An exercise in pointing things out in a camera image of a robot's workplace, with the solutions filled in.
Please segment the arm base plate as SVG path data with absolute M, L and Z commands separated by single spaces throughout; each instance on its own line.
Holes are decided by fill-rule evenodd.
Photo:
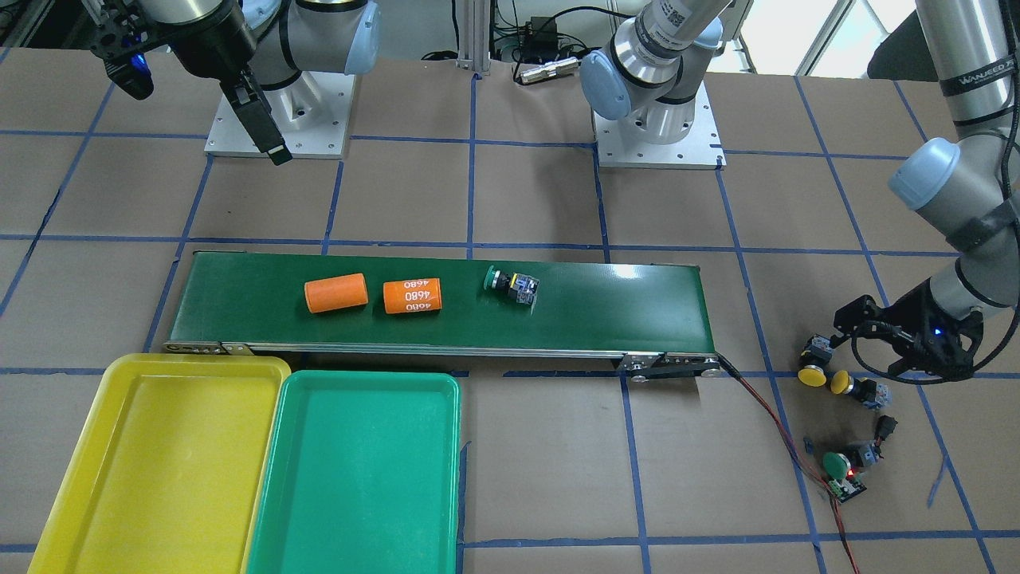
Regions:
M 291 86 L 266 93 L 274 123 L 294 159 L 343 158 L 359 80 L 360 76 L 341 73 L 305 72 Z M 204 152 L 235 159 L 265 157 L 223 96 Z
M 622 120 L 591 113 L 602 168 L 718 170 L 728 164 L 705 84 L 682 104 L 649 103 Z

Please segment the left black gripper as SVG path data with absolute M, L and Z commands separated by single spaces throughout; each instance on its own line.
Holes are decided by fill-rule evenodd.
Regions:
M 834 314 L 832 338 L 837 348 L 849 342 L 853 358 L 868 373 L 900 383 L 946 383 L 970 379 L 984 334 L 981 306 L 963 319 L 944 312 L 932 295 L 906 295 L 882 308 L 870 295 L 858 297 Z M 867 363 L 859 340 L 885 342 L 899 356 L 885 370 Z

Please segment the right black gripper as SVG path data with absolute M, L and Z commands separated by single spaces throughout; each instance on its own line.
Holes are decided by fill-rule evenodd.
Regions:
M 241 1 L 86 1 L 95 23 L 90 51 L 107 77 L 137 100 L 155 88 L 145 55 L 167 47 L 195 77 L 220 84 L 256 149 L 274 166 L 292 160 L 269 102 L 251 72 L 257 42 Z

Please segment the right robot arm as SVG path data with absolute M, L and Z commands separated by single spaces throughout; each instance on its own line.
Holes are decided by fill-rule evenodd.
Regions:
M 257 154 L 292 159 L 285 138 L 324 114 L 316 75 L 367 75 L 378 61 L 375 1 L 86 1 L 90 51 L 135 100 L 155 84 L 146 55 L 168 48 L 187 73 L 216 81 Z

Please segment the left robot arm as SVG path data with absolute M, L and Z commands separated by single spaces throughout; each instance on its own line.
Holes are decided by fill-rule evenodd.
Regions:
M 722 1 L 651 1 L 584 56 L 586 102 L 606 120 L 688 108 L 721 38 Z M 889 179 L 903 204 L 944 234 L 958 258 L 882 308 L 858 297 L 834 315 L 835 333 L 806 342 L 798 380 L 827 381 L 832 352 L 888 343 L 897 361 L 874 374 L 936 384 L 971 378 L 985 320 L 1018 308 L 1018 11 L 1010 1 L 919 1 L 916 14 L 955 126 Z

